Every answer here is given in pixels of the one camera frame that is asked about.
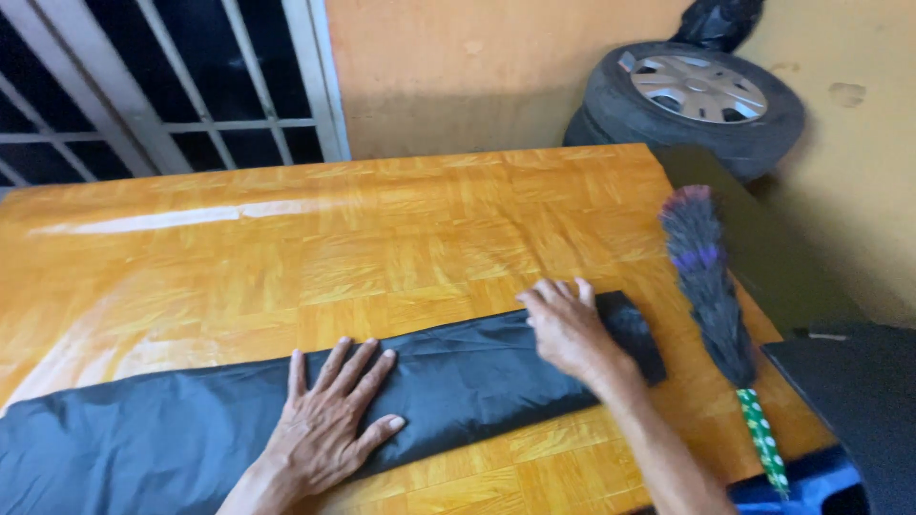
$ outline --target orange tablecloth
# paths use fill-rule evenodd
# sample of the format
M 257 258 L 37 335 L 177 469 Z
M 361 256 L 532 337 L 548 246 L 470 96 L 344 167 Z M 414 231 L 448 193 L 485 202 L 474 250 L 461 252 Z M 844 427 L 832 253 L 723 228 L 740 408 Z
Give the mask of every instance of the orange tablecloth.
M 723 480 L 761 471 L 703 350 L 641 145 L 384 159 L 31 188 L 0 203 L 0 402 L 285 356 L 517 309 L 581 275 L 645 314 L 653 400 Z M 758 342 L 779 335 L 742 293 Z M 762 357 L 783 456 L 832 437 Z M 618 513 L 647 503 L 613 420 L 581 411 L 338 488 L 322 512 Z

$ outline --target black plastic sheet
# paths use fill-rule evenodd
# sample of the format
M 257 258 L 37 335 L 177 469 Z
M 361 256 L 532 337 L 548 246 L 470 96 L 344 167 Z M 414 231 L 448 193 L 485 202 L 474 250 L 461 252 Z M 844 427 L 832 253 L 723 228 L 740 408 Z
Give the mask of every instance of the black plastic sheet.
M 696 0 L 669 41 L 731 53 L 750 36 L 762 14 L 763 0 Z
M 664 365 L 623 293 L 598 296 L 605 327 L 649 384 Z M 542 361 L 527 312 L 381 341 L 396 367 L 362 427 L 407 426 L 370 456 L 365 477 L 597 403 Z M 309 385 L 330 351 L 306 355 Z M 289 359 L 158 372 L 68 389 L 0 419 L 0 513 L 214 513 L 257 458 L 287 393 Z

